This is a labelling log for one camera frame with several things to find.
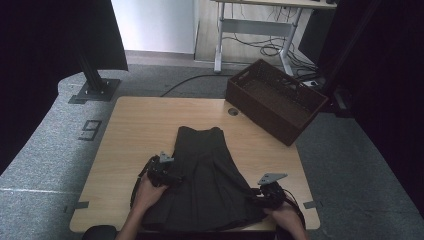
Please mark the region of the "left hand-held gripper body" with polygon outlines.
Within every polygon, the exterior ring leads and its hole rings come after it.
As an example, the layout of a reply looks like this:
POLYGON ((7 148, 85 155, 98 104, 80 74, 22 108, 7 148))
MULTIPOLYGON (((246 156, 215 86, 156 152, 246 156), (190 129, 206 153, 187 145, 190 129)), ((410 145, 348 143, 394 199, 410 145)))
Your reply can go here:
POLYGON ((173 161, 174 159, 163 151, 149 159, 147 176, 154 187, 170 186, 175 182, 174 177, 168 173, 173 161))

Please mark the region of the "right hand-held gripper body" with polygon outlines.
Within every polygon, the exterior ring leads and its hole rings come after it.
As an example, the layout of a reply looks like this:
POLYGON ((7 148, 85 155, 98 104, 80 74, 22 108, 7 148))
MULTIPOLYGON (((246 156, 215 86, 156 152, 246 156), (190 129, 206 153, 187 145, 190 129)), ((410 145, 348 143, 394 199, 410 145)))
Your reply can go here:
POLYGON ((283 204, 286 195, 278 181, 287 176, 287 173, 265 173, 260 178, 258 185, 262 195, 256 198, 262 199, 263 205, 259 207, 277 209, 283 204))

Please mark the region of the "dark grey skirt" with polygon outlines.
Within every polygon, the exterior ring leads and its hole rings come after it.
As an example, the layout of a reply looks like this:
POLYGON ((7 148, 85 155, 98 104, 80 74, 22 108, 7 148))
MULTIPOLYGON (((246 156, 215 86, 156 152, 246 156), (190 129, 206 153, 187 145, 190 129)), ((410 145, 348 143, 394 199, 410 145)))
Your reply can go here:
POLYGON ((254 193, 238 171, 224 132, 178 129, 169 171, 183 181, 169 187, 145 214, 142 226, 161 232, 220 231, 262 221, 254 193))

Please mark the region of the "brown woven basket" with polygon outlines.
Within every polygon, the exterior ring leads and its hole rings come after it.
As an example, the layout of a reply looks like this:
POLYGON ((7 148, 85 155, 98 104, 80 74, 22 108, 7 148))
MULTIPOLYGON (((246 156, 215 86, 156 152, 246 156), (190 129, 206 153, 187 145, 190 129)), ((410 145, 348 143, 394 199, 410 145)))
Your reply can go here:
POLYGON ((263 59, 228 80, 225 99, 286 146, 295 142, 328 101, 263 59))

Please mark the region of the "person's right hand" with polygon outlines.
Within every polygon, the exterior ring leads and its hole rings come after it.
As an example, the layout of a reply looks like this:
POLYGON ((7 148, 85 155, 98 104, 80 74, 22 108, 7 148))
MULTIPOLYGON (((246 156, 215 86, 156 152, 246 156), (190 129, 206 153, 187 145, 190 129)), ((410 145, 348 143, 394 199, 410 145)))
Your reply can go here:
POLYGON ((264 212, 270 215, 281 228, 287 230, 292 235, 304 231, 301 219, 295 209, 288 203, 283 203, 277 209, 265 208, 264 212))

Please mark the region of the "person's left hand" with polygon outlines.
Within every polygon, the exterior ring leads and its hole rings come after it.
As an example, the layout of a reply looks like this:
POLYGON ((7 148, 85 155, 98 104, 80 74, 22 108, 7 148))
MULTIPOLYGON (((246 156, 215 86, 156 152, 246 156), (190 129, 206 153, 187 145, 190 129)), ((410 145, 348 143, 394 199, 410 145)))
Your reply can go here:
POLYGON ((143 175, 136 192, 131 213, 138 218, 142 218, 145 212, 160 199, 166 190, 166 185, 155 187, 147 175, 143 175))

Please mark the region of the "person's left leg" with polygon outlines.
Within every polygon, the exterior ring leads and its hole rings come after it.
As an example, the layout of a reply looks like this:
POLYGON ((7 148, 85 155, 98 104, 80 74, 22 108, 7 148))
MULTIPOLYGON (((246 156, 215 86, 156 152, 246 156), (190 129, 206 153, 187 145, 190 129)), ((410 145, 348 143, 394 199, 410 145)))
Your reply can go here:
POLYGON ((114 240, 117 230, 111 225, 97 225, 90 227, 82 236, 82 240, 114 240))

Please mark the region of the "black metal stand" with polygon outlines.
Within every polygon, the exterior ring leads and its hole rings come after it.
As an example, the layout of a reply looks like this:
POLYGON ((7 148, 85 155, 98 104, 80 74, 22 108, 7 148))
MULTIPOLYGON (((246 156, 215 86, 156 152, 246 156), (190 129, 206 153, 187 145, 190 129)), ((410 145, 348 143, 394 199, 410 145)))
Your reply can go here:
POLYGON ((330 109, 349 117, 380 60, 375 23, 382 0, 339 0, 320 55, 330 109))
POLYGON ((85 104, 87 101, 111 101, 120 84, 120 80, 102 78, 98 71, 90 65, 82 52, 78 53, 77 59, 86 78, 86 82, 79 93, 71 97, 69 103, 85 104))

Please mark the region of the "black curtain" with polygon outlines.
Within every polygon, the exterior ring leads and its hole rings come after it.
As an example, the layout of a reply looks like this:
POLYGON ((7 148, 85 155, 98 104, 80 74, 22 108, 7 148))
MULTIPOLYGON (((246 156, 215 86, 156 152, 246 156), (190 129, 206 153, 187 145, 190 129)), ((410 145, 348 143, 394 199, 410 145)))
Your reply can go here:
POLYGON ((340 0, 318 66, 424 217, 424 0, 340 0))
POLYGON ((0 0, 0 174, 84 60, 127 68, 112 0, 0 0))

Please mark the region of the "desk with white legs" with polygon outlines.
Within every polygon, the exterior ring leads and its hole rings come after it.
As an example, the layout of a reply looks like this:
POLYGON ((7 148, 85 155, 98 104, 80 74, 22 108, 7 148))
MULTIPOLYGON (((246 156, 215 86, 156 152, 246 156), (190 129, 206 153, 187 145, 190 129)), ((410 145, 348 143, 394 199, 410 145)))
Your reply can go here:
POLYGON ((214 72, 220 73, 222 67, 222 40, 224 33, 240 33, 261 36, 284 37, 283 50, 279 53, 284 71, 293 75, 289 63, 288 52, 293 41, 302 11, 304 9, 335 10, 337 4, 332 0, 213 0, 218 3, 218 40, 215 48, 214 72), (225 6, 227 4, 242 4, 253 6, 276 6, 295 8, 296 13, 291 22, 270 22, 256 20, 242 20, 225 17, 225 6))

